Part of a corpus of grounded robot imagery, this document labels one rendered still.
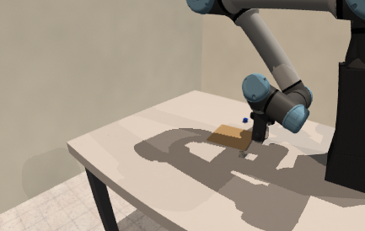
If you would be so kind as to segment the brown flat mat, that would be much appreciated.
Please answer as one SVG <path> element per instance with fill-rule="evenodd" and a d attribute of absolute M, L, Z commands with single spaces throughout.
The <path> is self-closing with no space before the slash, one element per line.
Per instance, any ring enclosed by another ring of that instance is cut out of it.
<path fill-rule="evenodd" d="M 222 124 L 207 141 L 245 151 L 251 142 L 251 136 L 251 131 Z"/>

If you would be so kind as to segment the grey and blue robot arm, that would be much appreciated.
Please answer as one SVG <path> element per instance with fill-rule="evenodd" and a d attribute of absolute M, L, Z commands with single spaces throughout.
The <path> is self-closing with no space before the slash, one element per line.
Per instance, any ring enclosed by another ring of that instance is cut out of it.
<path fill-rule="evenodd" d="M 290 132 L 298 133 L 309 117 L 308 108 L 313 100 L 311 90 L 304 87 L 286 53 L 260 17 L 258 8 L 326 11 L 332 13 L 336 19 L 351 20 L 351 40 L 345 66 L 365 69 L 365 0 L 186 0 L 186 2 L 195 13 L 225 15 L 240 26 L 281 90 L 271 86 L 267 78 L 259 73 L 252 73 L 244 79 L 243 95 L 256 113 L 251 136 L 253 141 L 264 142 L 268 116 Z"/>

